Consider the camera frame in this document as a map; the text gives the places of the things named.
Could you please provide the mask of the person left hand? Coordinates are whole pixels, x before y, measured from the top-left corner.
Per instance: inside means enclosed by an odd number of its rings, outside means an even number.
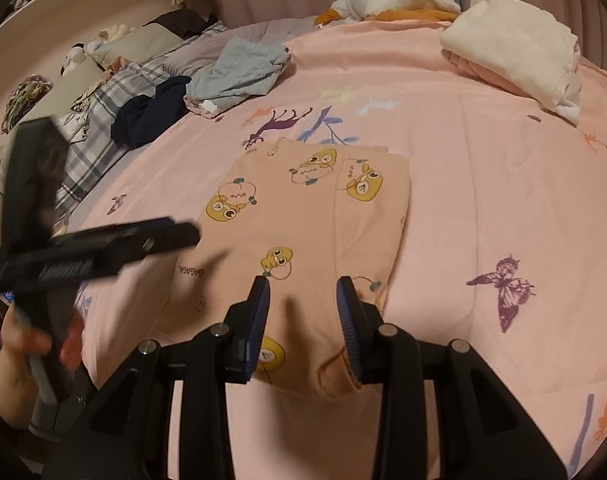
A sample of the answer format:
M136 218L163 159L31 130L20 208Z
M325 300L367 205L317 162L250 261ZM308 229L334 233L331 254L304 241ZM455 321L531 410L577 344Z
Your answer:
M38 384L30 359L47 356L52 348L48 333L19 322L10 307L0 330L0 419L12 428L28 428L38 398Z

